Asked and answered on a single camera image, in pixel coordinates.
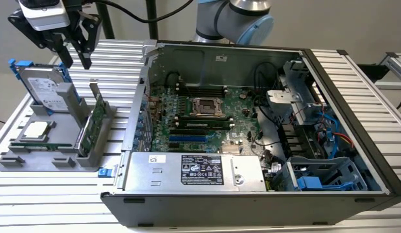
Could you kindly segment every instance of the aluminum extrusion table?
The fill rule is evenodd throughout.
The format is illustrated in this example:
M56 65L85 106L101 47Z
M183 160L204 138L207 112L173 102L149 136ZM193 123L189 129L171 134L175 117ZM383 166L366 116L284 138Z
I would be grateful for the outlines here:
M74 53L69 69L77 92L92 103L89 79L97 79L104 99L117 107L109 131L103 166L119 163L121 141L136 87L143 41L101 40L92 54L92 68L84 70ZM401 179L401 124L382 95L366 84L359 71L336 51L314 50L332 81L348 101L366 130ZM0 154L18 135L28 117L30 97L25 96L0 131ZM379 119L371 117L379 110ZM113 188L113 178L97 178L97 173L81 172L0 172L0 233L2 232L311 232L381 233L401 232L401 204L377 212L367 211L334 226L302 227L222 227L222 228L137 228L123 227L101 203L99 193ZM276 210L268 209L268 217Z

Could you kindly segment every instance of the blue plastic clip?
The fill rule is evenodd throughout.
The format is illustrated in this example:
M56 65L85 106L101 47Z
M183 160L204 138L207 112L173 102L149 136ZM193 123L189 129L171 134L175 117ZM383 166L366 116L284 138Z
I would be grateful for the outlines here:
M298 179L298 187L302 191L347 191L354 189L354 183L346 182L340 185L322 185L318 176L302 176Z

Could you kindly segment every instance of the robotic arm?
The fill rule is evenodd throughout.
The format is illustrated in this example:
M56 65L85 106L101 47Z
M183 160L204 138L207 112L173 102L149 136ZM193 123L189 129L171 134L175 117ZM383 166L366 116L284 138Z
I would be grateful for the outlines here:
M20 9L8 17L9 22L40 49L50 49L66 67L73 60L64 44L72 44L85 69L91 67L101 28L97 15L82 12L81 0L18 0ZM81 27L87 31L85 39Z
M199 0L195 42L260 45L274 26L268 0Z
M192 2L156 19L140 19L131 11L108 0L17 0L20 9L9 22L40 49L50 49L66 67L73 60L65 47L70 43L85 69L89 69L101 19L82 12L82 5L93 2L121 10L141 23L157 22L180 12ZM197 0L195 42L222 43L224 38L236 44L259 45L272 30L268 0Z

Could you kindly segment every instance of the warning label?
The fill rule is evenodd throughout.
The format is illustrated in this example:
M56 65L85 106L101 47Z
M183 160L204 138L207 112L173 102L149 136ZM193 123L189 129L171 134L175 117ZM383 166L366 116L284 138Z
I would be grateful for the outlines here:
M57 95L56 83L49 79L28 78L41 104L53 111L66 111L68 106L62 97Z
M220 156L181 155L183 185L224 185Z

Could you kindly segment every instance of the open computer chassis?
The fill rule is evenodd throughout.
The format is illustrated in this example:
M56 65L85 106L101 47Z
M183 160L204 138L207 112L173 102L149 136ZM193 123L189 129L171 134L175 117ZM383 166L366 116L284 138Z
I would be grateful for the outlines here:
M123 225L323 225L401 202L331 80L361 77L344 51L152 40L143 51L117 189L101 194Z

